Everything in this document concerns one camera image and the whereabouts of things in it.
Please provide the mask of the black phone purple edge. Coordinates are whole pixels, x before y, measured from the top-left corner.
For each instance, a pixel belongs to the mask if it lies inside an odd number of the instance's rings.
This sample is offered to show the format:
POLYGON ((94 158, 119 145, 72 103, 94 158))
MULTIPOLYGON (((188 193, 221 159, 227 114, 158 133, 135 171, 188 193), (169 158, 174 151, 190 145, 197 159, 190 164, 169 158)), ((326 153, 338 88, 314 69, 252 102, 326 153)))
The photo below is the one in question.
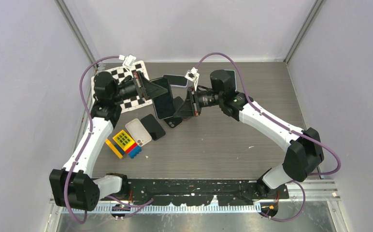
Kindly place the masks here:
POLYGON ((153 99, 153 106, 157 119, 163 120, 172 117, 175 113, 175 106, 173 102, 171 86, 168 80, 162 77, 152 80, 152 83, 157 84, 167 89, 168 91, 167 93, 153 99))

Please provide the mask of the black phone case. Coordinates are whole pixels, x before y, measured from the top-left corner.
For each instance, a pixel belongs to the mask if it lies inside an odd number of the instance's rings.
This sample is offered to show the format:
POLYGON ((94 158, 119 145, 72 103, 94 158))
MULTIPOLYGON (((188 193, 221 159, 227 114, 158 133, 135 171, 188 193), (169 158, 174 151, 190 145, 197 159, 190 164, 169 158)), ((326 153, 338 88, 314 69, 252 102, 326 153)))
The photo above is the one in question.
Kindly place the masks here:
MULTIPOLYGON (((183 99, 181 97, 175 97, 173 99, 173 103, 174 103, 174 106, 175 106, 175 110, 178 110, 179 107, 181 106, 181 104, 183 103, 183 99)), ((177 127, 180 123, 182 123, 184 120, 181 118, 181 117, 169 117, 169 118, 166 118, 164 119, 164 122, 171 128, 171 129, 174 129, 175 127, 177 127)))

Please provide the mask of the yellow red blue block house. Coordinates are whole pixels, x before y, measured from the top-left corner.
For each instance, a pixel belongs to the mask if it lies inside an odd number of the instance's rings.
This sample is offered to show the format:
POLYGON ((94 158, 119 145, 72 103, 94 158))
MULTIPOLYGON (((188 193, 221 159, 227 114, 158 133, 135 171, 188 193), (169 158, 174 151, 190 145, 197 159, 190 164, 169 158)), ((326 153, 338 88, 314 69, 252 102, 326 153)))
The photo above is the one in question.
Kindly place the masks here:
POLYGON ((135 158, 142 150, 134 139, 124 130, 114 135, 113 140, 131 159, 135 158))

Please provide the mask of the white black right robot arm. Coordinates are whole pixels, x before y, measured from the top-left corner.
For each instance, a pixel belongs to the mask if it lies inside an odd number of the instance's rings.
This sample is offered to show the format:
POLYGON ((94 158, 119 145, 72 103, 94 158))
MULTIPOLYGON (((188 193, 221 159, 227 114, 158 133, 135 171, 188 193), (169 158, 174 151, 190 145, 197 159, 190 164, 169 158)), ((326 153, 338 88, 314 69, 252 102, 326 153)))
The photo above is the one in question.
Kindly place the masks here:
POLYGON ((204 107, 218 105, 221 111, 236 121, 257 129, 274 141, 286 154, 282 164, 269 169, 257 180, 258 194, 272 197, 277 188, 290 181, 304 181, 322 163, 319 133, 313 129, 295 127, 262 108, 251 97, 236 89, 236 80, 225 70, 210 75, 211 87, 198 85, 197 69, 187 71, 185 79, 193 82, 175 117, 199 116, 204 107))

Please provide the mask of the aluminium frame rail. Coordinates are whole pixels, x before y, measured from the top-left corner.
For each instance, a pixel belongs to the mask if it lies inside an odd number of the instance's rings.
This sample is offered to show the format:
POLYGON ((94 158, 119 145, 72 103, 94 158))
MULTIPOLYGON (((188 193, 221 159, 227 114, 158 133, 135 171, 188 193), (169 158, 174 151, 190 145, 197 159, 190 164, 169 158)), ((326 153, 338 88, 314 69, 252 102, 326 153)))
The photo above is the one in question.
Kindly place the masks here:
POLYGON ((339 201, 335 183, 307 180, 289 183, 263 195, 254 180, 127 179, 118 193, 103 194, 95 180, 56 188, 54 202, 64 206, 67 196, 76 213, 239 213, 275 215, 284 203, 339 201))

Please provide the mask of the beige phone case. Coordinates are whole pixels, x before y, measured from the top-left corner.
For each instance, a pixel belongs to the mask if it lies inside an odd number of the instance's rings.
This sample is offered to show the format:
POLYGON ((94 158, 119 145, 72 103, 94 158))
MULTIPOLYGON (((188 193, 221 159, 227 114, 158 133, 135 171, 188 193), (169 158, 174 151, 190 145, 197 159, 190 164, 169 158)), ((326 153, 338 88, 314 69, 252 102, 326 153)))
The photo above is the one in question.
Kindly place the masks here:
POLYGON ((140 147, 152 141, 152 137, 138 118, 135 118, 125 125, 136 144, 140 147))

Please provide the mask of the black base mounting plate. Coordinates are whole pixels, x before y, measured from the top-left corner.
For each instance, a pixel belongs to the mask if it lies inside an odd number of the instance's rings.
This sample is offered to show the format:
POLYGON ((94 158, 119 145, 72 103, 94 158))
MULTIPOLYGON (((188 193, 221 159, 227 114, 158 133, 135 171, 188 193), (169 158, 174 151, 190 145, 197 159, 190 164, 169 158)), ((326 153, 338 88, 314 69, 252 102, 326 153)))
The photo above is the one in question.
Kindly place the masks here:
POLYGON ((123 189, 112 196, 135 205, 152 200, 154 206, 207 206, 214 202, 219 206, 241 206, 259 200, 286 200, 289 193, 285 185, 262 192, 255 180, 128 179, 123 189))

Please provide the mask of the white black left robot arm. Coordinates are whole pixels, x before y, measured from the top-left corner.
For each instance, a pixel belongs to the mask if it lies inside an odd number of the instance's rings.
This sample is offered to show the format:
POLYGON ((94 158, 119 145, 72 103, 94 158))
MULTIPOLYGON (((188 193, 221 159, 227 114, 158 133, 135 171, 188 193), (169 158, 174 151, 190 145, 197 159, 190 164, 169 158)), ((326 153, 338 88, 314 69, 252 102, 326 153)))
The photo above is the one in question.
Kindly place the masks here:
POLYGON ((69 213, 74 210, 92 211, 100 199, 111 194, 118 200, 129 196, 126 175, 107 174, 94 180, 95 162, 120 118, 121 102, 137 96, 151 100, 168 92, 145 78, 141 71, 134 71, 122 81, 103 71, 94 76, 93 84, 95 102, 91 109, 86 109, 89 117, 87 129, 69 160, 49 175, 56 205, 65 207, 69 213))

